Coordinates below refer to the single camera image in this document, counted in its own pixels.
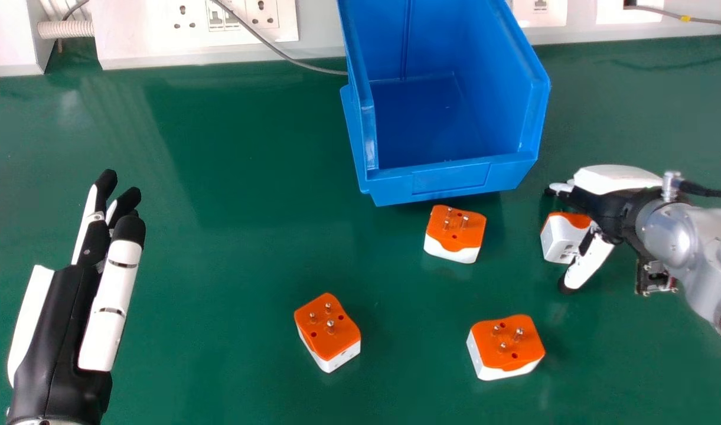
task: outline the gray cable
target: gray cable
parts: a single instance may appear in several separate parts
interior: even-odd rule
[[[66,13],[64,14],[64,17],[61,18],[61,21],[66,21],[67,19],[69,19],[69,17],[71,17],[72,14],[74,14],[74,12],[79,10],[79,8],[81,8],[82,6],[87,5],[88,2],[90,2],[90,0],[81,0],[80,2],[75,3],[74,6],[71,6],[71,8],[69,8],[69,10],[66,11]],[[61,38],[56,40],[56,45],[58,45],[58,53],[63,53],[64,45],[63,45],[63,40]]]
[[[298,67],[303,67],[307,70],[317,71],[319,73],[326,73],[326,74],[331,74],[331,75],[335,75],[335,76],[346,76],[347,75],[347,71],[338,71],[338,70],[330,70],[328,68],[314,67],[311,64],[306,64],[304,62],[300,62],[300,60],[293,59],[292,57],[287,56],[287,54],[285,54],[283,51],[279,50],[278,48],[276,48],[276,46],[271,44],[270,41],[266,40],[265,38],[263,38],[262,35],[258,34],[257,31],[255,31],[252,27],[250,27],[247,24],[247,22],[244,21],[244,19],[241,19],[239,16],[237,16],[237,14],[233,10],[231,10],[231,8],[229,6],[226,6],[224,3],[220,2],[220,0],[211,0],[211,2],[219,5],[220,8],[223,8],[223,10],[229,12],[231,17],[233,17],[234,19],[237,19],[237,21],[239,21],[239,24],[242,25],[242,27],[244,27],[248,32],[250,32],[250,34],[252,34],[255,38],[257,38],[258,41],[263,43],[266,47],[270,48],[274,53],[276,53],[282,59],[287,60],[287,62],[297,65]]]
[[[663,11],[662,9],[657,8],[650,8],[648,6],[625,6],[624,8],[627,11],[646,11],[646,12],[654,12],[655,14],[661,14],[667,17],[673,17],[675,19],[679,19],[683,22],[701,22],[701,24],[715,24],[715,25],[721,25],[721,21],[719,19],[703,19],[700,17],[691,17],[689,15],[681,15],[676,14],[670,11]]]

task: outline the blue plastic bin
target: blue plastic bin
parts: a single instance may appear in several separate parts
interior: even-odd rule
[[[516,188],[549,77],[504,0],[338,2],[360,191],[381,207]]]

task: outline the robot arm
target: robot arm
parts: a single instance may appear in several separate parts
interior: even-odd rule
[[[721,196],[721,191],[685,181],[676,172],[660,178],[628,166],[586,167],[568,183],[550,185],[547,193],[589,223],[579,232],[567,218],[573,214],[561,212],[544,225],[544,258],[570,263],[560,290],[578,290],[612,247],[624,242],[638,254],[636,293],[676,293],[678,280],[689,306],[721,335],[721,209],[690,205],[682,192]],[[566,247],[559,256],[558,246]]]
[[[71,266],[33,269],[9,352],[9,425],[98,425],[106,412],[145,242],[145,223],[134,210],[139,189],[106,208],[116,183],[106,170],[90,188]],[[106,323],[104,313],[120,320]]]

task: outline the wire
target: wire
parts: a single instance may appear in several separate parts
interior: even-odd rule
[[[678,190],[698,197],[721,197],[721,191],[708,189],[698,183],[688,180],[681,181],[678,186]]]
[[[68,11],[64,14],[64,17],[61,18],[61,21],[66,21],[69,19],[69,17],[74,14],[74,12],[78,11],[79,8],[81,8],[84,5],[87,5],[87,3],[90,2],[90,0],[80,0],[80,2],[74,3],[74,6],[71,6]],[[58,53],[63,53],[64,51],[64,45],[63,45],[63,39],[59,38],[56,40],[56,44],[58,45]]]
[[[719,19],[703,19],[700,17],[691,17],[689,15],[681,15],[676,14],[670,11],[663,11],[662,9],[657,8],[650,8],[648,6],[625,6],[623,8],[627,11],[646,11],[646,12],[653,12],[655,14],[661,14],[667,17],[673,17],[674,19],[679,19],[683,22],[701,22],[701,24],[715,24],[715,25],[721,25],[721,21]]]
[[[288,56],[287,53],[284,53],[283,51],[279,50],[277,46],[274,46],[271,44],[270,41],[263,38],[262,35],[258,34],[257,31],[255,31],[252,27],[250,27],[247,22],[245,22],[243,19],[241,19],[235,11],[231,10],[231,8],[224,3],[220,2],[220,0],[211,0],[211,2],[219,5],[220,8],[223,8],[223,10],[229,12],[231,17],[234,19],[237,19],[239,21],[239,24],[242,25],[250,34],[252,34],[255,38],[258,39],[261,43],[266,45],[266,47],[270,48],[274,53],[276,53],[279,57],[281,57],[284,60],[287,60],[287,62],[290,62],[291,64],[297,65],[298,67],[303,67],[307,70],[317,71],[319,73],[326,73],[331,74],[335,76],[346,76],[347,71],[339,71],[339,70],[330,70],[328,68],[322,68],[322,67],[314,67],[314,65],[306,64],[304,62],[300,62],[300,60],[293,59],[292,57]]]

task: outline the orange and white plug adapter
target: orange and white plug adapter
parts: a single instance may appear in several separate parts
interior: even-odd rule
[[[554,212],[541,229],[541,250],[551,263],[570,264],[579,253],[585,235],[593,225],[588,215]]]
[[[327,374],[360,354],[360,329],[330,293],[297,309],[295,323],[308,352]]]
[[[527,374],[546,354],[539,332],[527,315],[480,321],[471,328],[466,344],[480,380]]]
[[[478,212],[434,205],[423,250],[458,263],[476,263],[486,228],[487,218]]]

